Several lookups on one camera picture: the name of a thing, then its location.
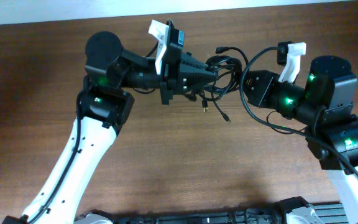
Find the green led light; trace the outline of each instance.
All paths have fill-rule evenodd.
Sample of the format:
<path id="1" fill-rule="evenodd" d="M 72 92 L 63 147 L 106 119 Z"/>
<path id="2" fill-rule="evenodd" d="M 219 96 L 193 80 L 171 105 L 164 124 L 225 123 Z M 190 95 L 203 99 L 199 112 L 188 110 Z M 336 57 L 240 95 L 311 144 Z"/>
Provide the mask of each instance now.
<path id="1" fill-rule="evenodd" d="M 310 81 L 313 81 L 316 77 L 313 74 L 310 74 L 309 79 Z"/>
<path id="2" fill-rule="evenodd" d="M 109 79 L 107 77 L 99 77 L 98 83 L 99 85 L 107 85 L 109 84 Z"/>
<path id="3" fill-rule="evenodd" d="M 286 103 L 286 104 L 292 104 L 292 103 L 293 103 L 293 100 L 292 100 L 292 99 L 289 99 L 289 98 L 286 98 L 286 99 L 285 99 L 285 103 Z"/>
<path id="4" fill-rule="evenodd" d="M 350 139 L 345 140 L 345 145 L 350 146 L 351 144 L 353 144 L 352 140 Z"/>
<path id="5" fill-rule="evenodd" d="M 95 97 L 95 98 L 94 98 L 94 101 L 95 101 L 95 102 L 98 102 L 98 103 L 101 103 L 101 102 L 102 102 L 102 99 L 100 99 L 100 98 L 98 98 L 98 97 Z"/>

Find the black cable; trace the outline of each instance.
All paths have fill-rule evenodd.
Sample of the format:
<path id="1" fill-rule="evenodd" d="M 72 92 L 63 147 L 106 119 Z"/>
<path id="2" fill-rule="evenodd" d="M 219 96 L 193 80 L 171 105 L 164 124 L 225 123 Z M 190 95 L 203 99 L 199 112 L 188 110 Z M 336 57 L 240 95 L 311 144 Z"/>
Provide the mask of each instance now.
<path id="1" fill-rule="evenodd" d="M 220 70 L 228 70 L 227 72 L 224 72 L 223 74 L 218 76 L 218 79 L 212 85 L 205 85 L 204 88 L 201 90 L 201 93 L 199 93 L 199 96 L 203 99 L 203 107 L 207 105 L 207 101 L 212 101 L 216 109 L 222 115 L 223 119 L 230 123 L 231 120 L 229 116 L 225 112 L 223 112 L 223 110 L 219 107 L 217 101 L 220 100 L 224 95 L 232 91 L 236 91 L 236 88 L 238 86 L 237 80 L 240 78 L 240 75 L 242 73 L 241 62 L 240 60 L 232 58 L 230 56 L 215 55 L 207 59 L 205 64 L 208 66 L 207 71 L 209 72 L 217 73 Z M 217 81 L 228 74 L 231 74 L 229 83 L 225 87 L 217 87 Z M 211 94 L 211 97 L 206 97 L 204 91 L 209 92 Z"/>
<path id="2" fill-rule="evenodd" d="M 264 53 L 271 51 L 271 50 L 280 50 L 279 47 L 268 47 L 266 49 L 264 49 L 263 51 L 259 52 L 250 62 L 249 64 L 246 66 L 246 68 L 244 69 L 242 76 L 241 76 L 241 80 L 240 80 L 240 97 L 241 97 L 241 102 L 244 106 L 244 108 L 246 109 L 246 111 L 248 112 L 249 116 L 251 116 L 251 118 L 253 118 L 254 120 L 258 121 L 260 124 L 266 125 L 268 127 L 271 128 L 275 128 L 275 129 L 279 129 L 279 130 L 283 130 L 283 131 L 288 131 L 291 133 L 295 133 L 298 134 L 300 136 L 303 136 L 307 139 L 316 141 L 320 146 L 322 146 L 324 149 L 327 149 L 330 153 L 334 154 L 339 161 L 342 162 L 342 164 L 348 169 L 350 170 L 352 173 L 354 173 L 356 175 L 356 177 L 358 178 L 358 171 L 356 170 L 356 168 L 337 150 L 335 150 L 335 148 L 333 148 L 332 146 L 330 146 L 329 144 L 325 143 L 324 141 L 322 141 L 321 139 L 317 138 L 316 136 L 312 136 L 310 134 L 306 134 L 303 133 L 301 131 L 292 129 L 292 128 L 286 128 L 283 126 L 279 126 L 276 124 L 270 124 L 258 117 L 256 117 L 255 114 L 253 114 L 253 112 L 250 110 L 250 108 L 248 107 L 248 104 L 246 102 L 245 96 L 244 96 L 244 80 L 245 77 L 247 75 L 247 72 L 249 71 L 251 65 L 260 57 L 262 56 Z"/>
<path id="3" fill-rule="evenodd" d="M 62 183 L 67 175 L 67 172 L 70 169 L 70 167 L 74 161 L 74 158 L 78 152 L 78 146 L 80 145 L 80 139 L 81 139 L 81 120 L 82 120 L 80 101 L 81 101 L 81 97 L 84 94 L 84 92 L 85 92 L 84 90 L 80 91 L 79 94 L 77 95 L 77 99 L 76 99 L 77 136 L 75 139 L 74 148 L 72 150 L 73 152 L 72 152 L 70 159 L 68 160 L 67 165 L 66 165 L 65 169 L 63 170 L 62 175 L 60 176 L 59 181 L 57 182 L 53 192 L 50 194 L 47 202 L 45 203 L 45 205 L 43 205 L 40 208 L 40 211 L 38 212 L 38 214 L 36 214 L 36 216 L 29 221 L 29 224 L 33 224 L 34 222 L 36 222 L 45 213 L 45 211 L 48 210 L 49 205 L 51 204 L 52 200 L 55 198 L 57 192 L 59 191 L 59 188 L 62 185 Z"/>
<path id="4" fill-rule="evenodd" d="M 150 93 L 155 91 L 155 89 L 152 89 L 150 91 L 136 90 L 135 88 L 132 88 L 132 89 L 135 90 L 136 92 L 140 93 L 140 94 L 150 94 Z"/>
<path id="5" fill-rule="evenodd" d="M 152 50 L 146 55 L 146 57 L 150 57 L 154 52 L 155 50 L 157 49 L 158 47 L 158 42 L 154 45 L 154 47 L 152 48 Z"/>
<path id="6" fill-rule="evenodd" d="M 318 120 L 319 120 L 320 114 L 321 114 L 322 112 L 324 112 L 325 109 L 327 109 L 327 107 L 325 107 L 324 105 L 320 105 L 320 106 L 319 106 L 319 111 L 318 111 L 318 113 L 316 114 L 316 117 L 314 118 L 314 123 L 313 123 L 312 127 L 310 127 L 310 128 L 311 128 L 311 133 L 312 133 L 314 136 L 317 136 L 317 134 L 316 134 L 317 122 L 318 122 Z"/>
<path id="7" fill-rule="evenodd" d="M 244 59 L 244 61 L 246 62 L 246 66 L 249 64 L 248 58 L 247 58 L 246 54 L 245 54 L 240 48 L 237 48 L 237 47 L 228 47 L 227 49 L 228 49 L 228 50 L 236 50 L 236 51 L 238 51 L 238 52 L 241 54 L 241 56 L 242 56 L 242 58 Z"/>
<path id="8" fill-rule="evenodd" d="M 272 112 L 270 112 L 270 113 L 266 116 L 266 122 L 268 122 L 269 124 L 270 124 L 270 122 L 269 122 L 269 117 L 270 117 L 270 115 L 271 115 L 272 113 L 274 113 L 274 112 L 278 112 L 278 111 L 277 111 L 277 110 L 273 110 Z M 304 127 L 304 128 L 302 128 L 302 129 L 300 129 L 299 131 L 304 131 L 306 128 L 307 128 L 307 126 Z M 277 130 L 277 129 L 275 129 L 275 128 L 272 128 L 272 129 L 273 129 L 273 131 L 278 132 L 278 133 L 280 133 L 280 134 L 294 134 L 294 133 L 291 133 L 291 132 L 279 131 L 279 130 Z"/>
<path id="9" fill-rule="evenodd" d="M 175 28 L 175 26 L 173 25 L 173 20 L 171 18 L 169 18 L 165 24 L 172 28 Z"/>

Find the cable connector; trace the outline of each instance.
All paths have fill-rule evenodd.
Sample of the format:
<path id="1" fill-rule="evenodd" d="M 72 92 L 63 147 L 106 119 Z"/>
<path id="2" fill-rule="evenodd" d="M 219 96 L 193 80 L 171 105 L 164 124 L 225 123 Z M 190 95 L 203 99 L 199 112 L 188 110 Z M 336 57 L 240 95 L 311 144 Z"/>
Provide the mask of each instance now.
<path id="1" fill-rule="evenodd" d="M 226 113 L 221 113 L 221 115 L 222 115 L 222 117 L 223 117 L 223 119 L 225 121 L 227 121 L 228 123 L 231 123 L 231 120 L 230 120 L 229 116 Z"/>
<path id="2" fill-rule="evenodd" d="M 215 50 L 215 53 L 216 54 L 221 54 L 225 51 L 228 51 L 229 50 L 229 47 L 216 47 L 216 50 Z"/>
<path id="3" fill-rule="evenodd" d="M 204 113 L 208 112 L 208 102 L 203 100 L 201 104 L 203 105 Z"/>

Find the wood grain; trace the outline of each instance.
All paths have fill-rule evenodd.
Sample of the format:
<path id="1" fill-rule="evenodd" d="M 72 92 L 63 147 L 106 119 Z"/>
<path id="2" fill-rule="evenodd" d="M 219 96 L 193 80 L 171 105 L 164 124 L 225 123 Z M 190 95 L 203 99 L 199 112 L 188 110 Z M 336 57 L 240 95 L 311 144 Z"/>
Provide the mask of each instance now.
<path id="1" fill-rule="evenodd" d="M 151 19 L 167 18 L 185 31 L 185 50 L 200 60 L 217 46 L 240 47 L 252 57 L 292 40 L 308 44 L 299 85 L 312 59 L 326 54 L 347 58 L 358 77 L 358 1 L 0 26 L 0 223 L 21 214 L 62 152 L 85 75 L 87 39 L 109 30 L 125 48 L 145 55 L 155 42 L 147 34 Z M 269 53 L 253 69 L 280 73 L 275 60 Z M 204 114 L 201 102 L 175 96 L 166 106 L 158 93 L 128 91 L 135 97 L 130 118 L 96 169 L 78 213 L 206 210 L 297 195 L 310 202 L 338 200 L 304 138 L 256 123 L 238 93 L 219 102 L 232 120 L 227 124 L 212 106 Z M 354 102 L 358 115 L 358 86 Z M 269 112 L 253 110 L 261 118 Z M 302 128 L 277 114 L 272 122 Z"/>

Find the wooden table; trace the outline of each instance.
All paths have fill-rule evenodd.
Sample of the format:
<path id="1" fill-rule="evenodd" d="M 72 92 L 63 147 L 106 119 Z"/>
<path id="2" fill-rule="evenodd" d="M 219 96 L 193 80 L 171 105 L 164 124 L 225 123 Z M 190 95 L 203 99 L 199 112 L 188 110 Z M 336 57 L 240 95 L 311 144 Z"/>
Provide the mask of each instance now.
<path id="1" fill-rule="evenodd" d="M 95 32 L 117 34 L 125 48 L 145 55 L 155 39 L 152 19 L 172 18 L 185 31 L 185 50 L 205 61 L 218 46 L 249 57 L 292 40 L 306 42 L 298 85 L 319 55 L 347 58 L 358 77 L 358 1 L 261 7 L 154 16 L 85 19 L 0 26 L 0 223 L 20 216 L 46 181 L 68 139 L 75 97 L 85 75 L 85 43 Z M 231 55 L 240 57 L 235 52 Z M 277 73 L 275 53 L 253 69 Z M 248 206 L 303 196 L 338 200 L 306 141 L 256 123 L 238 93 L 210 105 L 174 96 L 134 95 L 135 105 L 114 146 L 101 160 L 78 207 L 107 212 L 172 212 Z M 354 98 L 358 115 L 358 86 Z M 269 110 L 252 107 L 266 117 Z M 272 122 L 302 128 L 275 114 Z"/>

